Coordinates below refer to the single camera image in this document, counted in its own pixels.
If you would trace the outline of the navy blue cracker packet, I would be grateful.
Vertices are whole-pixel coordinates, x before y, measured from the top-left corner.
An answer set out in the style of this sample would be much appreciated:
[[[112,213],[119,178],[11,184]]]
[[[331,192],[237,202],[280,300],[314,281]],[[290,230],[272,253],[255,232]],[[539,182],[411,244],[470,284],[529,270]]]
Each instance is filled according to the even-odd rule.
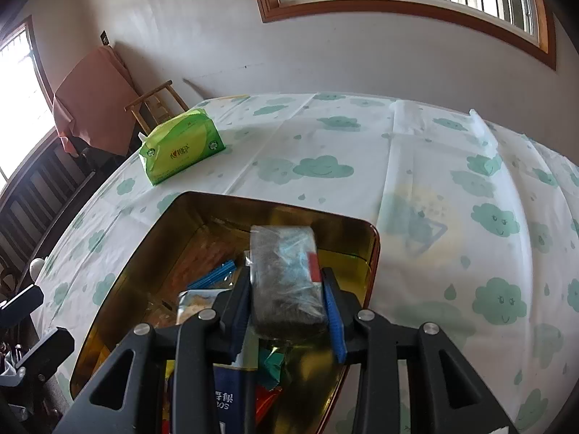
[[[187,290],[179,294],[177,324],[213,307],[226,289]],[[253,433],[258,337],[248,322],[240,353],[230,365],[214,365],[215,395],[222,433]]]

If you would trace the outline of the red snack packet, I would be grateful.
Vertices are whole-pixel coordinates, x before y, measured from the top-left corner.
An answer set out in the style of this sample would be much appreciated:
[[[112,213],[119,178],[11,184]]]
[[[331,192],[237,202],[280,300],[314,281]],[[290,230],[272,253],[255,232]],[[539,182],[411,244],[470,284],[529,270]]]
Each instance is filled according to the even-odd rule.
[[[279,387],[268,390],[262,385],[255,387],[255,425],[259,425],[273,408],[283,390]]]

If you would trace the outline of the small blue candy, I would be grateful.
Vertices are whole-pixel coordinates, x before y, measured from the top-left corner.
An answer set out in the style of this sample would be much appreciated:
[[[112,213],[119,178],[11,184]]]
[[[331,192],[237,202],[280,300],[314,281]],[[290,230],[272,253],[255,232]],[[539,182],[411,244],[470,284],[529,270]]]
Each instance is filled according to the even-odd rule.
[[[284,384],[287,349],[265,345],[259,347],[258,383],[268,391],[280,388]]]

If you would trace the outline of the grey foil snack packet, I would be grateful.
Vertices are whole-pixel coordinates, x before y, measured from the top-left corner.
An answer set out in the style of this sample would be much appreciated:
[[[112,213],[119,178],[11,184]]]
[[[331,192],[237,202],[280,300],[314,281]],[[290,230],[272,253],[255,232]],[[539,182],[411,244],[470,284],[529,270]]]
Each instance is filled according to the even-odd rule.
[[[261,226],[250,231],[252,322],[263,339],[302,341],[327,324],[313,230],[308,226]]]

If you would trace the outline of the cloud pattern tablecloth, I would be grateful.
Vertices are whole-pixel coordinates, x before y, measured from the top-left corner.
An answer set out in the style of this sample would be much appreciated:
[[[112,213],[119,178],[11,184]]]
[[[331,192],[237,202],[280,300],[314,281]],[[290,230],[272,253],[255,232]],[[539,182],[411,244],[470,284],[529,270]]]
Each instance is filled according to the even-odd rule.
[[[225,148],[152,184],[132,155],[38,278],[39,333],[76,348],[77,395],[138,322],[241,257],[258,224],[306,225],[339,284],[391,322],[436,322],[522,433],[561,429],[578,381],[578,167],[524,134],[406,100],[262,94],[200,103]]]

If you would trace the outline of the gold metal tin tray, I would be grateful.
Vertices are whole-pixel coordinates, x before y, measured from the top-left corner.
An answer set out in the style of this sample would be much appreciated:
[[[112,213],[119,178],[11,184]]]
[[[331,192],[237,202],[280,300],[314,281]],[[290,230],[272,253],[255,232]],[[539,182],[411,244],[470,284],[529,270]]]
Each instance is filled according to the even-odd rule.
[[[380,254],[379,233],[369,222],[255,199],[182,193],[138,242],[100,305],[73,370],[72,395],[80,394],[135,325],[176,324],[179,295],[228,261],[234,270],[204,290],[232,288],[249,253],[250,231],[258,225],[310,227],[320,267],[332,268],[339,287],[368,304]],[[327,334],[284,346],[281,394],[257,430],[322,432],[345,378]]]

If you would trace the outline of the dark wooden bench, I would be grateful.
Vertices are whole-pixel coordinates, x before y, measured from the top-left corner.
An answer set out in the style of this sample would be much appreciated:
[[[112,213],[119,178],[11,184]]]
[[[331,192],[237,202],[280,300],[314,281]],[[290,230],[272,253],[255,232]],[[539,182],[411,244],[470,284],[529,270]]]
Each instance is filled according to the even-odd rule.
[[[29,279],[29,265],[45,258],[106,179],[111,156],[80,140],[66,153],[54,134],[26,157],[1,191],[1,296]]]

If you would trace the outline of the green tissue pack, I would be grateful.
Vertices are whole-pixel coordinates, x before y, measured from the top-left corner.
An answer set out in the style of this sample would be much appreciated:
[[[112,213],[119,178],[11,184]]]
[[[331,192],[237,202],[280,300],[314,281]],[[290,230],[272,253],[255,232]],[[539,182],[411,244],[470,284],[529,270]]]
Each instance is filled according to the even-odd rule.
[[[226,149],[204,109],[190,109],[174,116],[139,139],[139,159],[152,185]]]

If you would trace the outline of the wooden chair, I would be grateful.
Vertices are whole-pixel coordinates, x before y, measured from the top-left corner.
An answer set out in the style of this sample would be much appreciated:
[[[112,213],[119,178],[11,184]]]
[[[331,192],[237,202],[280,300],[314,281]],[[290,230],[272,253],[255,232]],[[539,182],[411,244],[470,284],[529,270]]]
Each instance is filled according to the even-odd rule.
[[[183,112],[189,110],[189,105],[173,87],[172,80],[165,81],[124,106],[124,111],[132,114],[141,131],[146,135],[150,134],[151,130],[161,123],[176,116],[162,95],[164,91],[169,93]]]

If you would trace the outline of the side window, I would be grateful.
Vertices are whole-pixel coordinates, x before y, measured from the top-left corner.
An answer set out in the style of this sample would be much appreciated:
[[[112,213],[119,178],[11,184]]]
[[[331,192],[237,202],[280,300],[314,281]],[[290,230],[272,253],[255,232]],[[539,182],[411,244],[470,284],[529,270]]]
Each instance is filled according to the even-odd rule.
[[[53,92],[26,18],[1,40],[1,185],[54,129]]]

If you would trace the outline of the pink cloth covered furniture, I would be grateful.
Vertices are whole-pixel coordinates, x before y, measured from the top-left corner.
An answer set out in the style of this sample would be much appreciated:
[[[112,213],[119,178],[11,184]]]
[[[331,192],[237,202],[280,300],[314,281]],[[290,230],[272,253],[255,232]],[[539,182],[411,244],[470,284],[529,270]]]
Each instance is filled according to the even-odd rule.
[[[65,77],[53,99],[57,134],[66,153],[77,157],[73,139],[124,156],[135,118],[124,107],[138,98],[130,72],[109,45],[92,50]]]

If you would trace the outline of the black wall switch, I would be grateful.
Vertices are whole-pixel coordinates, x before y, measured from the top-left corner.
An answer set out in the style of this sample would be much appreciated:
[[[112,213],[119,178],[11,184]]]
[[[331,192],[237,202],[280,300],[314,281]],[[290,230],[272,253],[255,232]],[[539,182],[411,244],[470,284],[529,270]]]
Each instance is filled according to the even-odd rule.
[[[100,34],[100,39],[103,45],[109,45],[109,38],[105,30]]]

